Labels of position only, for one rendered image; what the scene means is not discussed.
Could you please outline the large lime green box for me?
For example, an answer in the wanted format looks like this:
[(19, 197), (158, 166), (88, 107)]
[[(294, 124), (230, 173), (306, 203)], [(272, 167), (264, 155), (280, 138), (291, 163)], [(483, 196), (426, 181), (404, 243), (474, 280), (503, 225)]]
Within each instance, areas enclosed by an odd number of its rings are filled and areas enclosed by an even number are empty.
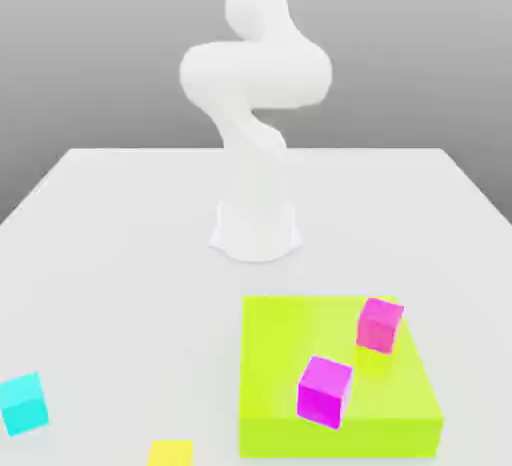
[[(386, 355), (356, 344), (362, 296), (247, 296), (242, 306), (239, 453), (243, 458), (433, 458), (443, 414), (402, 321)], [(314, 355), (354, 368), (338, 430), (296, 412)]]

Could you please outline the small yellow cube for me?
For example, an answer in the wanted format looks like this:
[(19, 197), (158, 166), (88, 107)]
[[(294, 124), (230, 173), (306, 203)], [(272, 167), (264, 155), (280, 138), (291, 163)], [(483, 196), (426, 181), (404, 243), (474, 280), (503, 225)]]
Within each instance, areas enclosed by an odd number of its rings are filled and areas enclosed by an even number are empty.
[(154, 440), (148, 466), (193, 466), (191, 440)]

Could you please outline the small pink cube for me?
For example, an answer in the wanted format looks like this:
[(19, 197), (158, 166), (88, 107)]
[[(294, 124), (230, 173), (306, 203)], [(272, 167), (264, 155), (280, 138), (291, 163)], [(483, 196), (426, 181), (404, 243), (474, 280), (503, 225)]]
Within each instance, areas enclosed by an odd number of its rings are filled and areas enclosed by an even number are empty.
[(391, 354), (404, 307), (389, 301), (368, 298), (360, 312), (356, 344), (383, 354)]

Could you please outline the small cyan cube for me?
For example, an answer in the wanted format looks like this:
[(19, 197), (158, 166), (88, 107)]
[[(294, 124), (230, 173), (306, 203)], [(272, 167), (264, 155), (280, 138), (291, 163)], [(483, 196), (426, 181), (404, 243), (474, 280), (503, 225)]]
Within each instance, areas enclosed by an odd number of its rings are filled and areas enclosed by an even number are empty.
[(0, 382), (0, 414), (11, 437), (49, 423), (48, 408), (37, 372)]

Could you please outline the small magenta cube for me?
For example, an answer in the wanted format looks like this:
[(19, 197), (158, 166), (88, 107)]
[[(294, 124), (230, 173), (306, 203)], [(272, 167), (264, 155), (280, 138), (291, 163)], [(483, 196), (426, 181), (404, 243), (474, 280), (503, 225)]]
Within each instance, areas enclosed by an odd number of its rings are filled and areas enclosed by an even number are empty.
[(351, 396), (354, 368), (313, 355), (297, 384), (300, 418), (339, 430)]

